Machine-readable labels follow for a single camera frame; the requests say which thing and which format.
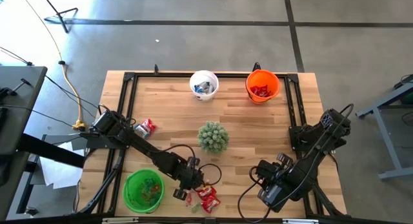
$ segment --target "red candy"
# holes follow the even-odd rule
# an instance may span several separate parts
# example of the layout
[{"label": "red candy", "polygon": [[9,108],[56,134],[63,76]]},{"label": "red candy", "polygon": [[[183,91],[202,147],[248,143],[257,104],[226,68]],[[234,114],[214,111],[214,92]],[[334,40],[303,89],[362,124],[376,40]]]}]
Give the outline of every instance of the red candy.
[{"label": "red candy", "polygon": [[149,137],[155,129],[156,126],[152,124],[152,120],[149,118],[144,120],[140,125],[136,125],[135,127],[135,131],[138,131],[143,138]]},{"label": "red candy", "polygon": [[209,196],[215,196],[217,191],[212,187],[205,187],[203,190],[197,192],[199,198],[201,198],[203,201],[207,200]]},{"label": "red candy", "polygon": [[215,196],[210,195],[204,202],[202,202],[202,207],[207,213],[212,212],[212,208],[221,204],[220,200],[218,200]]},{"label": "red candy", "polygon": [[268,91],[268,85],[262,87],[254,86],[250,87],[250,89],[252,93],[260,97],[269,97],[271,94],[271,91]]}]

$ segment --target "green spiky ball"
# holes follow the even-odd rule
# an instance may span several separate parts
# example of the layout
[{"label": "green spiky ball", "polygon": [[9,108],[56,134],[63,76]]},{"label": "green spiky ball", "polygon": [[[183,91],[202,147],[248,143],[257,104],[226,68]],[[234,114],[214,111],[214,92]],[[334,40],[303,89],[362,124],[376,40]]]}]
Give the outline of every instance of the green spiky ball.
[{"label": "green spiky ball", "polygon": [[229,140],[228,132],[218,122],[207,121],[199,128],[198,143],[205,152],[220,154],[227,149]]}]

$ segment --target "black table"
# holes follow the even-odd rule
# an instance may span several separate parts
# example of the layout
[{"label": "black table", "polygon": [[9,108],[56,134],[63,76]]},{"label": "black table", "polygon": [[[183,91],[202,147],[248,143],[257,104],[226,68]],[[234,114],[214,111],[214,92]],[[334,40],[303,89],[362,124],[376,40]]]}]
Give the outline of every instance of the black table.
[{"label": "black table", "polygon": [[[13,89],[25,78],[32,86],[23,85],[16,96],[8,96],[2,100],[4,104],[22,106],[32,109],[45,80],[47,68],[43,66],[0,66],[0,87]],[[10,108],[6,122],[0,132],[0,154],[12,155],[12,169],[8,181],[0,187],[0,220],[6,219],[8,209],[13,201],[20,177],[25,170],[28,152],[16,152],[17,144],[23,133],[31,111],[23,108]]]},{"label": "black table", "polygon": [[9,177],[4,185],[0,186],[0,221],[6,219],[14,194],[24,171],[31,173],[35,170],[35,163],[28,164],[30,153],[43,156],[58,162],[76,167],[83,167],[83,156],[56,147],[46,141],[24,133],[31,109],[39,95],[47,68],[43,66],[0,66],[0,87],[13,89],[21,82],[21,78],[31,85],[23,85],[16,92],[16,96],[7,96],[0,101],[0,107],[13,105],[25,108],[8,109],[6,121],[0,130],[0,156],[7,158],[0,162],[9,162]]}]

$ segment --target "gray concrete floor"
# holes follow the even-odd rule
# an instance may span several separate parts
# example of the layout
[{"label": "gray concrete floor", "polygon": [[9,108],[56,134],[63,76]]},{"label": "gray concrete floor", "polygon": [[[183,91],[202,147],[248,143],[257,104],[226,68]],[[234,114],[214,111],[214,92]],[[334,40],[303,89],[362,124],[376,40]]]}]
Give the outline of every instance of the gray concrete floor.
[{"label": "gray concrete floor", "polygon": [[[41,17],[52,14],[44,0],[29,0]],[[296,21],[412,22],[412,0],[291,0]],[[100,19],[286,21],[284,0],[51,0],[59,10],[74,6],[77,17]],[[13,20],[25,20],[13,23]],[[36,65],[66,87],[50,38],[24,0],[0,4],[0,45]],[[48,25],[68,76],[80,96],[97,103],[107,70],[244,70],[255,61],[275,72],[296,72],[288,27],[242,26],[73,26],[64,34]],[[411,28],[297,28],[306,72],[315,72],[324,108],[355,104],[355,111],[389,92],[412,73]],[[0,61],[16,62],[0,55]],[[74,122],[76,104],[45,81],[35,109]],[[85,114],[90,123],[93,118]],[[337,150],[341,186],[348,213],[358,218],[413,220],[413,176],[380,181],[393,169],[376,121],[351,116],[352,133]],[[68,134],[60,123],[32,115],[26,132]],[[76,190],[37,186],[29,205],[36,217],[72,210]],[[9,219],[15,215],[16,201]]]}]

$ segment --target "green plastic bowl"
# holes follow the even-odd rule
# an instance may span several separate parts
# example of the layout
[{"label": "green plastic bowl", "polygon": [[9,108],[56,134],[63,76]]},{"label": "green plastic bowl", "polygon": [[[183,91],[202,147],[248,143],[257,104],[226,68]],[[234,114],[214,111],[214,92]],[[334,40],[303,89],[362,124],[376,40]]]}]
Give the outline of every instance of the green plastic bowl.
[{"label": "green plastic bowl", "polygon": [[141,169],[128,176],[123,185],[123,201],[137,213],[151,213],[158,208],[165,193],[161,176],[151,169]]}]

